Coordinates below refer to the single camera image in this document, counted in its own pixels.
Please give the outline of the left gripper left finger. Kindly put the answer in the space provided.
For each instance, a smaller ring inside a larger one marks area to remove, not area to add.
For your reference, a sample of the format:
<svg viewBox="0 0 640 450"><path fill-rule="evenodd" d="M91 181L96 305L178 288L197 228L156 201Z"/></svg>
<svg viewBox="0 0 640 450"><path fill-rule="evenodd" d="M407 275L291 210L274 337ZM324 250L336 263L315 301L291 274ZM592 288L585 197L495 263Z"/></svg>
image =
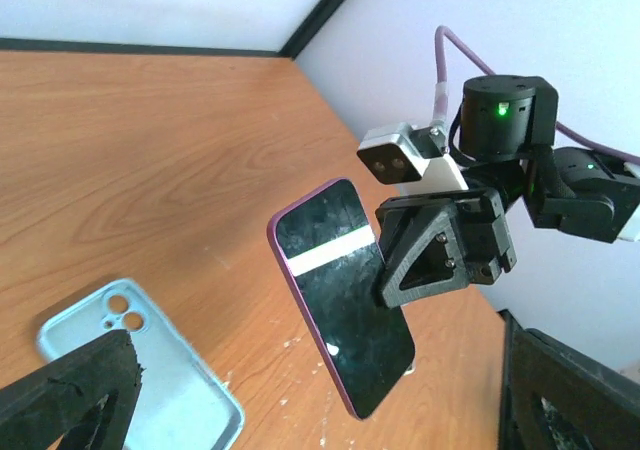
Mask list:
<svg viewBox="0 0 640 450"><path fill-rule="evenodd" d="M1 389L1 447L122 449L142 372L125 330L50 362Z"/></svg>

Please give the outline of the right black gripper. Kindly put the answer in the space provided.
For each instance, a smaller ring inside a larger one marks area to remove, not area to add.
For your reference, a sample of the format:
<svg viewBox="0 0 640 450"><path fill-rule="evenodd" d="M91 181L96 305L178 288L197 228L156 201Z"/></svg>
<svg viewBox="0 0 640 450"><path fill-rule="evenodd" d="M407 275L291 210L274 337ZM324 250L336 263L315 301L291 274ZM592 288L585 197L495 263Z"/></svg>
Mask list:
<svg viewBox="0 0 640 450"><path fill-rule="evenodd" d="M516 263L499 193L491 188L394 197L375 212L384 270L377 291L396 308L493 284Z"/></svg>

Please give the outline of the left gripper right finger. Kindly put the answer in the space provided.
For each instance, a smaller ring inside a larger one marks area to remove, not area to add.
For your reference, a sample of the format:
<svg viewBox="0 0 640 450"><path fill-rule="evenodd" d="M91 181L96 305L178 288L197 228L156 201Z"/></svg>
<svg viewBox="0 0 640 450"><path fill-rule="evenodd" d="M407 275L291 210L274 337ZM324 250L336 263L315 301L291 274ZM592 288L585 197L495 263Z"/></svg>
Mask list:
<svg viewBox="0 0 640 450"><path fill-rule="evenodd" d="M508 310L499 449L637 449L639 384Z"/></svg>

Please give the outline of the light blue phone case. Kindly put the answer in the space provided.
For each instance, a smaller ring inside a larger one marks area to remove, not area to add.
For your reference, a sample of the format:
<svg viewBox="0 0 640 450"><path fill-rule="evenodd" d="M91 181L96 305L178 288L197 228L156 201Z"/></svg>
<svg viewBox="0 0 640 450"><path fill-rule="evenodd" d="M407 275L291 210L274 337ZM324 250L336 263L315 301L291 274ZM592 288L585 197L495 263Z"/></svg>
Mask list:
<svg viewBox="0 0 640 450"><path fill-rule="evenodd" d="M245 423L241 405L135 281L112 281L49 318L36 345L52 361L120 329L143 368L125 448L230 448Z"/></svg>

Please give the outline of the purple phone black screen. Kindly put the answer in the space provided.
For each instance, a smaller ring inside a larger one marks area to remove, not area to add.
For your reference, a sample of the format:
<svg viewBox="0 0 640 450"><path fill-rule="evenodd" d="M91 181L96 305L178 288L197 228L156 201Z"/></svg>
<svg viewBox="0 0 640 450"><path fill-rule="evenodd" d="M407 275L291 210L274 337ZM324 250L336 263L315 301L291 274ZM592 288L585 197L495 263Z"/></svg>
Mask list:
<svg viewBox="0 0 640 450"><path fill-rule="evenodd" d="M277 212L266 234L346 409L369 418L415 344L403 311L377 292L384 260L355 186L326 182Z"/></svg>

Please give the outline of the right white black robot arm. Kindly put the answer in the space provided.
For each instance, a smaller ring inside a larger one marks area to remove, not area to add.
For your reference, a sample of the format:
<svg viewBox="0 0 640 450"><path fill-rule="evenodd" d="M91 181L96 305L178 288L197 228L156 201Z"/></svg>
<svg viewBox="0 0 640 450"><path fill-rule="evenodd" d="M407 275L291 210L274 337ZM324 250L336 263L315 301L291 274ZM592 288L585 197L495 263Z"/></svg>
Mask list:
<svg viewBox="0 0 640 450"><path fill-rule="evenodd" d="M618 156L554 144L556 89L540 77L492 75L464 84L447 138L409 134L374 170L401 195L376 217L389 308L491 285L517 261L506 215L523 201L540 229L611 243L639 217L639 179Z"/></svg>

